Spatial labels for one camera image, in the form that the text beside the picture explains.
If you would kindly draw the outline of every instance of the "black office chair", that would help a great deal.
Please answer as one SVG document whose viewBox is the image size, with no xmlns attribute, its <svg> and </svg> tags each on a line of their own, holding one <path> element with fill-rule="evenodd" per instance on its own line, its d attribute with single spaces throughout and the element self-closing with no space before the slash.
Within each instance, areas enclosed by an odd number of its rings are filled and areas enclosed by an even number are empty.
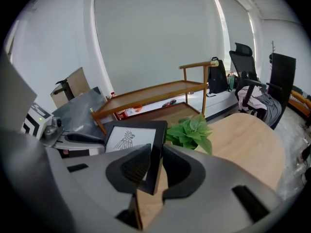
<svg viewBox="0 0 311 233">
<path fill-rule="evenodd" d="M 239 100 L 238 92 L 243 87 L 249 86 L 247 94 L 243 99 L 242 105 L 243 107 L 247 107 L 249 110 L 251 110 L 252 115 L 257 112 L 257 117 L 262 120 L 267 111 L 264 109 L 255 109 L 249 106 L 247 103 L 253 93 L 255 86 L 262 87 L 261 91 L 264 93 L 266 92 L 266 85 L 269 85 L 268 94 L 270 94 L 272 98 L 279 101 L 282 106 L 281 115 L 279 116 L 277 121 L 271 126 L 271 128 L 274 129 L 283 115 L 290 96 L 290 91 L 294 82 L 295 59 L 285 55 L 273 53 L 271 55 L 273 67 L 270 83 L 263 84 L 259 82 L 257 78 L 255 62 L 252 56 L 252 49 L 249 46 L 240 43 L 235 43 L 235 45 L 236 50 L 229 51 L 231 60 L 236 68 L 239 77 L 239 83 L 235 91 L 235 95 Z M 289 63 L 286 66 L 290 71 L 284 71 L 284 69 L 281 70 L 280 68 L 282 68 L 287 61 Z"/>
</svg>

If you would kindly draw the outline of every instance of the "round wooden table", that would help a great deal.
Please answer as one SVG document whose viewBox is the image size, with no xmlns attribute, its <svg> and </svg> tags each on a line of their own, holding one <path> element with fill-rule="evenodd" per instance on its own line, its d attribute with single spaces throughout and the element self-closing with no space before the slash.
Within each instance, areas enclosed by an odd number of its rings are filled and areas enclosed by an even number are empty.
<svg viewBox="0 0 311 233">
<path fill-rule="evenodd" d="M 246 113 L 232 114 L 209 125 L 213 133 L 213 155 L 232 161 L 267 186 L 276 189 L 285 164 L 285 151 L 279 137 L 264 122 Z M 198 146 L 196 151 L 205 153 Z M 146 228 L 163 207 L 162 193 L 168 188 L 165 169 L 161 168 L 158 190 L 150 195 L 138 190 L 138 207 Z"/>
</svg>

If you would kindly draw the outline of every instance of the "black chair back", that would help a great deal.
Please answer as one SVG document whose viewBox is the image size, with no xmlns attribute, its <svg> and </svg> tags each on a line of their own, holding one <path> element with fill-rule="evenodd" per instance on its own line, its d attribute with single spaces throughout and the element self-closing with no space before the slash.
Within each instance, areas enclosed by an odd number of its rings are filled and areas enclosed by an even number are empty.
<svg viewBox="0 0 311 233">
<path fill-rule="evenodd" d="M 243 80 L 245 78 L 249 78 L 257 81 L 257 74 L 255 69 L 255 61 L 252 56 L 252 49 L 249 46 L 241 43 L 235 43 L 235 45 L 236 50 L 229 51 L 229 54 L 239 77 L 239 84 L 235 91 L 235 95 L 239 99 L 238 92 L 244 86 L 248 85 Z"/>
<path fill-rule="evenodd" d="M 282 106 L 282 114 L 279 116 L 278 120 L 274 123 L 274 125 L 271 126 L 272 129 L 274 129 L 280 121 L 286 109 L 288 100 L 290 99 L 295 78 L 295 70 L 295 58 L 278 53 L 272 54 L 272 70 L 270 83 L 282 88 L 280 90 L 270 86 L 268 89 L 268 93 L 271 95 L 271 97 L 279 101 Z"/>
</svg>

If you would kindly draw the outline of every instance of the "leaf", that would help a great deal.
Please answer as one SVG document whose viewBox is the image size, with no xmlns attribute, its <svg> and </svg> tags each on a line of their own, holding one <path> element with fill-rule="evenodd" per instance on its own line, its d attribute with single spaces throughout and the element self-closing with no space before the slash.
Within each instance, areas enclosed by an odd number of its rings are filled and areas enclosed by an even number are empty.
<svg viewBox="0 0 311 233">
<path fill-rule="evenodd" d="M 194 150 L 197 146 L 196 146 L 195 142 L 191 141 L 191 142 L 184 142 L 183 147 L 187 148 L 187 149 Z"/>
<path fill-rule="evenodd" d="M 184 136 L 179 137 L 179 141 L 180 141 L 180 143 L 190 142 L 190 141 L 192 141 L 192 138 L 184 135 Z"/>
<path fill-rule="evenodd" d="M 184 121 L 181 125 L 184 127 L 184 131 L 186 134 L 191 132 L 190 120 Z"/>
<path fill-rule="evenodd" d="M 179 123 L 183 123 L 183 122 L 188 121 L 188 120 L 190 121 L 190 118 L 189 117 L 185 117 L 185 118 L 179 119 L 178 122 Z"/>
<path fill-rule="evenodd" d="M 200 133 L 200 135 L 201 136 L 209 136 L 210 134 L 212 134 L 212 132 L 213 132 L 213 130 L 210 128 L 210 127 L 208 127 L 207 125 L 200 125 L 199 127 L 198 127 L 198 130 L 197 130 L 199 133 Z"/>
<path fill-rule="evenodd" d="M 184 136 L 184 127 L 182 125 L 174 125 L 166 131 L 167 134 L 172 136 Z"/>
<path fill-rule="evenodd" d="M 209 137 L 212 134 L 212 132 L 200 132 L 200 136 L 204 136 L 205 138 Z"/>
<path fill-rule="evenodd" d="M 193 131 L 195 131 L 195 130 L 197 130 L 199 125 L 202 125 L 203 123 L 206 124 L 206 121 L 205 121 L 204 117 L 202 116 L 202 114 L 199 114 L 190 120 L 190 128 Z"/>
<path fill-rule="evenodd" d="M 180 146 L 180 147 L 182 147 L 183 145 L 179 142 L 179 140 L 174 140 L 174 141 L 172 141 L 172 144 L 173 145 L 176 145 L 176 146 Z"/>
<path fill-rule="evenodd" d="M 201 135 L 199 132 L 191 132 L 187 134 L 187 137 L 191 137 L 192 139 L 201 140 Z"/>
<path fill-rule="evenodd" d="M 202 136 L 200 140 L 194 139 L 194 141 L 200 145 L 206 153 L 212 154 L 212 143 L 206 137 Z"/>
<path fill-rule="evenodd" d="M 169 135 L 169 134 L 166 134 L 166 139 L 165 140 L 172 142 L 172 141 L 174 141 L 174 137 Z"/>
</svg>

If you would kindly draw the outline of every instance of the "clothing on chair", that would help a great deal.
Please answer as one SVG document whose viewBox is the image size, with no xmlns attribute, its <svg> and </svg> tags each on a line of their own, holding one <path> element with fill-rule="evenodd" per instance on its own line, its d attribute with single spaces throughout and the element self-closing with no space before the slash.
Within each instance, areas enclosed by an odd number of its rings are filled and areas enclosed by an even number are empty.
<svg viewBox="0 0 311 233">
<path fill-rule="evenodd" d="M 267 93 L 263 93 L 261 96 L 256 97 L 256 99 L 267 106 L 267 113 L 263 116 L 262 120 L 268 126 L 273 125 L 282 113 L 281 104 Z"/>
<path fill-rule="evenodd" d="M 245 111 L 247 111 L 248 108 L 243 107 L 242 103 L 243 103 L 243 99 L 246 96 L 248 88 L 249 88 L 249 86 L 245 86 L 238 92 L 239 108 L 241 110 L 245 110 Z M 267 106 L 265 106 L 262 102 L 260 102 L 258 99 L 256 99 L 257 97 L 259 97 L 261 95 L 262 95 L 262 92 L 259 90 L 258 86 L 255 86 L 253 93 L 252 93 L 252 96 L 249 98 L 249 101 L 247 104 L 254 109 L 265 109 L 265 110 L 267 110 Z"/>
</svg>

